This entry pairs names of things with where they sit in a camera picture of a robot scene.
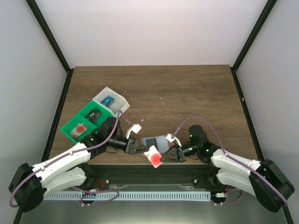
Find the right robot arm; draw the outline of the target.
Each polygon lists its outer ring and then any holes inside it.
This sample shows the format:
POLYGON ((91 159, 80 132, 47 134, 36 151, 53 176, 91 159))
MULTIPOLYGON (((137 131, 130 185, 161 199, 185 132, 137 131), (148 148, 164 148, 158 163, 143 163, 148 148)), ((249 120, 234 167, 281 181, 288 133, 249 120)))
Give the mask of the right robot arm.
POLYGON ((196 155, 215 172, 208 175, 208 184, 213 188, 229 185, 253 195, 271 212, 278 212, 295 192, 294 186, 271 160, 251 160, 225 151, 212 143, 200 125, 189 128, 189 142, 180 143, 171 133, 165 138, 172 146, 160 159, 161 162, 182 163, 190 155, 196 155))

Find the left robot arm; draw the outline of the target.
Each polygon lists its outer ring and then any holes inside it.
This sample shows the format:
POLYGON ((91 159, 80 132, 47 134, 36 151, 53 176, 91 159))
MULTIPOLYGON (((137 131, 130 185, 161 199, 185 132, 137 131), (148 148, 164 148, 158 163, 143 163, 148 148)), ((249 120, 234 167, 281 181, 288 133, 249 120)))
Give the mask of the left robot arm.
POLYGON ((118 135, 122 132, 120 122, 109 117, 99 128, 58 156, 33 166, 20 165, 8 187, 10 207, 20 207, 22 212, 28 212, 44 198, 69 188, 95 194, 96 173, 87 162, 106 152, 107 147, 131 155, 147 152, 148 147, 130 137, 131 132, 140 130, 139 124, 132 124, 126 135, 118 135))

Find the grey black card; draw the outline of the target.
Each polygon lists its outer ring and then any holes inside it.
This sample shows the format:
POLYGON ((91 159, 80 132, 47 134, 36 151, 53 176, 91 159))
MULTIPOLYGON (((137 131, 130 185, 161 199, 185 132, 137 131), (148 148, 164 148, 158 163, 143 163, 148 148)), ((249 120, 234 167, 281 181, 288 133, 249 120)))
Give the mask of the grey black card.
POLYGON ((152 146, 157 147, 156 139, 155 138, 147 138, 145 139, 145 145, 150 148, 152 146))

